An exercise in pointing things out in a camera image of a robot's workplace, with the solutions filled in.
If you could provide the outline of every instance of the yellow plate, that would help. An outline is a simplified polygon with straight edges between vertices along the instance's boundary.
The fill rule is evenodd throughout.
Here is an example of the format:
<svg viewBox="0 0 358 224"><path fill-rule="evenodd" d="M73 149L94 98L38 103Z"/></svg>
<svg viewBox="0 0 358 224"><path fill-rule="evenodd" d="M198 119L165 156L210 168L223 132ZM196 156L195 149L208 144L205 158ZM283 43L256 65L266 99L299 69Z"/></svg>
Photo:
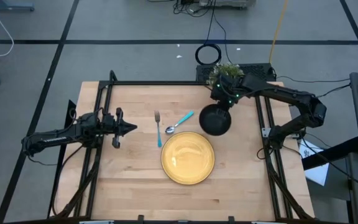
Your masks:
<svg viewBox="0 0 358 224"><path fill-rule="evenodd" d="M172 136L164 144L161 163L165 173L179 184L197 184L211 173L215 155L209 141L193 132Z"/></svg>

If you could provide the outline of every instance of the blue spoon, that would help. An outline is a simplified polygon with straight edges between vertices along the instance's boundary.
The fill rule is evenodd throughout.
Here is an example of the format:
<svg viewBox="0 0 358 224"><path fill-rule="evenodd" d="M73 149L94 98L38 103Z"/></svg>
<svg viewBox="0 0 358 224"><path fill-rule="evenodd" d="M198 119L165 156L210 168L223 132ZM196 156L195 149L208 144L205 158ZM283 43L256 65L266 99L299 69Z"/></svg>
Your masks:
<svg viewBox="0 0 358 224"><path fill-rule="evenodd" d="M175 127L177 127L179 124L182 124L184 121L186 121L189 117L191 117L194 114L193 111L190 111L186 116L184 116L180 121L177 122L174 126L169 126L166 128L165 133L172 134L175 132Z"/></svg>

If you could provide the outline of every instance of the wooden table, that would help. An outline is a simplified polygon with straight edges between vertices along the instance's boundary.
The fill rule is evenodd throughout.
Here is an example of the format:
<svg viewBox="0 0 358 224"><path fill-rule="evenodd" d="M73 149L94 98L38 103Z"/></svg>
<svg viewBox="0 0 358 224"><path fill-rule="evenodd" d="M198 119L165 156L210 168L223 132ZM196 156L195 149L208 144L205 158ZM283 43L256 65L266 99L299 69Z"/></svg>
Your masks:
<svg viewBox="0 0 358 224"><path fill-rule="evenodd" d="M97 86L98 82L82 84L78 114L93 111ZM255 99L242 98L230 109L230 130L222 136L210 136L198 123L203 107L214 103L209 95L204 86L113 86L110 112L114 114L121 107L124 120L138 128L121 138L120 149L112 147L112 136L104 138L92 219L136 220L138 215L144 215L145 220L218 221L234 216L236 221L274 221L265 162L256 157L262 140ZM287 104L272 100L272 109L276 124L291 120ZM161 115L163 143L169 138L163 133L167 126L175 124L190 110L195 112L177 132L200 133L212 144L216 161L206 180L196 185L180 185L164 173L154 110L159 110ZM292 139L287 139L284 145L298 149ZM65 157L78 146L67 146ZM314 216L300 156L288 149L282 149L281 153L289 191ZM82 150L73 156L62 172L55 202L57 211L63 209L78 189L84 155ZM282 195L277 192L280 211L285 217ZM85 193L83 208L87 199ZM85 209L81 209L81 214L85 214Z"/></svg>

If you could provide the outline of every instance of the fork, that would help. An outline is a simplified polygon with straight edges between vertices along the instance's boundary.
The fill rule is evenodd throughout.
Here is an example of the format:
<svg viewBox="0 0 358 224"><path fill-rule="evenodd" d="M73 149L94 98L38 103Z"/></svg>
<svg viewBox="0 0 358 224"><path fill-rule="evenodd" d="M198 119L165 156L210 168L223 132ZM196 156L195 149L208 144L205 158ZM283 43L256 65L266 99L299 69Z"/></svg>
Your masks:
<svg viewBox="0 0 358 224"><path fill-rule="evenodd" d="M154 111L154 117L155 117L155 122L157 122L157 134L158 134L158 147L162 146L161 143L161 136L160 136L160 126L159 126L159 122L160 122L160 112L158 111Z"/></svg>

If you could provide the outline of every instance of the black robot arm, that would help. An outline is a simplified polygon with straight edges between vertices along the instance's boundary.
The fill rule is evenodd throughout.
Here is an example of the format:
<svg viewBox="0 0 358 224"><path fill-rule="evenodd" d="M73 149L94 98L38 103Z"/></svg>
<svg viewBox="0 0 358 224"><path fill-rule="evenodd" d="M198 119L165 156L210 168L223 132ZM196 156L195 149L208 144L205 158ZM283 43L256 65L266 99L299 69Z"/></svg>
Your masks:
<svg viewBox="0 0 358 224"><path fill-rule="evenodd" d="M104 134L114 134L112 145L120 147L119 137L137 128L136 125L129 124L122 119L121 108L116 110L116 119L111 114L104 114L102 121L98 118L98 113L86 113L80 116L76 124L60 130L34 133L22 140L22 152L28 156L43 151L47 147L60 146L80 142L84 147L94 147L96 138Z"/></svg>
<svg viewBox="0 0 358 224"><path fill-rule="evenodd" d="M289 134L301 131L305 127L319 127L323 125L326 107L311 93L292 90L282 86L269 84L258 77L246 75L240 78L231 78L219 75L214 83L211 98L218 100L219 113L228 110L242 97L266 96L296 106L300 115L283 126L274 126L268 134L268 143L274 149L281 148Z"/></svg>

